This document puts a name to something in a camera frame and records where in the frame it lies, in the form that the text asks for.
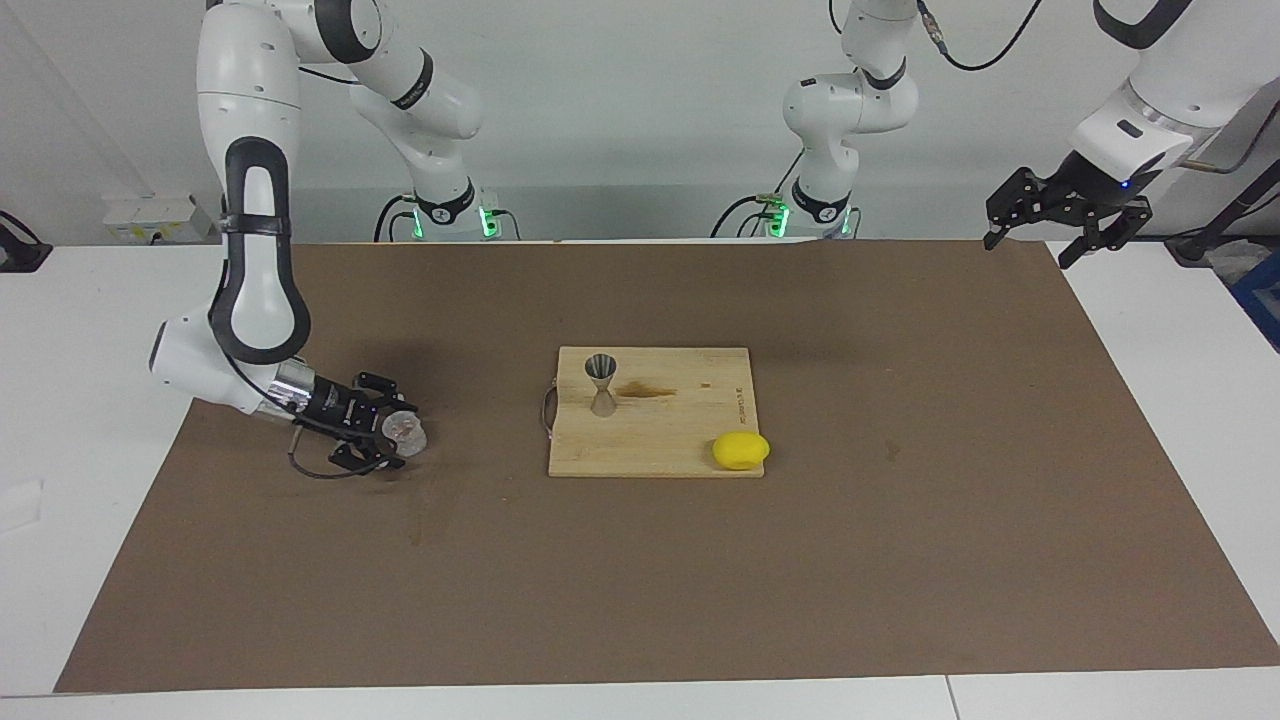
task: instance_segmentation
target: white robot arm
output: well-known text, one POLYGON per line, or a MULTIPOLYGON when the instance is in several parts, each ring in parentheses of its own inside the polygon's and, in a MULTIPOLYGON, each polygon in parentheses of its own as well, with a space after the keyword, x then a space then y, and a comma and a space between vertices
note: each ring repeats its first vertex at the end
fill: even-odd
POLYGON ((387 0, 210 1, 196 86, 225 191, 223 278, 211 305, 161 325, 150 368, 195 397, 330 436, 330 460, 365 474, 402 466, 424 438, 393 380, 361 373, 347 387, 297 357, 311 328, 291 260, 297 68, 333 61, 362 83, 352 102, 404 156, 430 224, 454 238, 492 234, 457 147, 480 129, 479 97, 398 37, 387 0))
POLYGON ((915 115, 919 90, 906 74, 914 0, 854 0, 841 42, 852 73, 803 79, 787 91, 783 118, 804 142, 791 199, 791 227, 828 236, 847 215, 858 150, 849 136, 899 129, 915 115))
POLYGON ((1070 136, 1073 151, 1048 178, 1020 168, 987 200, 991 250, 1014 227, 1050 220, 1082 227, 1059 258, 1068 268, 1119 250, 1151 217, 1139 193, 1208 142, 1280 76, 1280 3, 1158 0, 1128 24, 1093 1, 1102 29, 1140 51, 1137 69, 1070 136), (1100 222, 1119 218, 1107 228, 1100 222))

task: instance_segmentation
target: table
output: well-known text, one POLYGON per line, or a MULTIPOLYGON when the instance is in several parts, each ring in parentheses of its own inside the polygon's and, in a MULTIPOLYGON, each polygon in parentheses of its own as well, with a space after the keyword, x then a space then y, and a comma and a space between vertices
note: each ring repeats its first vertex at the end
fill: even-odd
MULTIPOLYGON (((61 249, 0 283, 5 479, 45 482, 37 525, 0 536, 3 717, 353 712, 415 717, 1274 717, 1280 667, 13 697, 50 692, 186 413, 146 357, 166 316, 207 299, 216 247, 61 249)), ((1157 438, 1280 635, 1280 356, 1208 272, 1134 245, 1068 273, 1157 438)))

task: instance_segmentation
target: yellow lemon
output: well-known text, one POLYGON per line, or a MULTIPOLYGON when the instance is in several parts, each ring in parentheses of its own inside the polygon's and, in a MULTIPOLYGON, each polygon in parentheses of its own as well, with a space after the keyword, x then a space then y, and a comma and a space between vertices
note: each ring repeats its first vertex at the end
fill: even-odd
POLYGON ((751 470, 769 456, 769 441, 760 433, 724 433, 712 445, 712 455, 726 470, 751 470))

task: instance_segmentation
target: wooden cutting board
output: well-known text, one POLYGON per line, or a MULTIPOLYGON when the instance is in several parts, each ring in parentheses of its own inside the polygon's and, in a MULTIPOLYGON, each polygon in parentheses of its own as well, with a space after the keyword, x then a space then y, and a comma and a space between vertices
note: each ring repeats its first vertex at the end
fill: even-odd
POLYGON ((745 347, 561 347, 553 478, 762 478, 732 471, 712 442, 733 430, 759 432, 751 359, 745 347), (617 410, 591 410, 596 387, 585 364, 617 360, 609 386, 617 410))

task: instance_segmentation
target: stain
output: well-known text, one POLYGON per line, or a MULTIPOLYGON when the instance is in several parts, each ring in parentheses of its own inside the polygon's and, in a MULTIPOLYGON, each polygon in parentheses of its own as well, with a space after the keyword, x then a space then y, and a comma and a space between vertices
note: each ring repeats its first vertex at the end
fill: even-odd
POLYGON ((493 483, 494 492, 498 496, 498 501, 503 505, 511 505, 520 500, 520 487, 516 484, 515 478, 506 478, 502 480, 495 480, 493 483))
POLYGON ((426 527, 426 495, 419 492, 410 501, 408 543, 412 547, 422 546, 422 530, 426 527))
POLYGON ((676 395, 675 389, 666 387, 646 386, 639 380, 631 380, 630 383, 620 387, 614 392, 617 393, 618 397, 639 397, 639 398, 671 397, 672 395, 676 395))

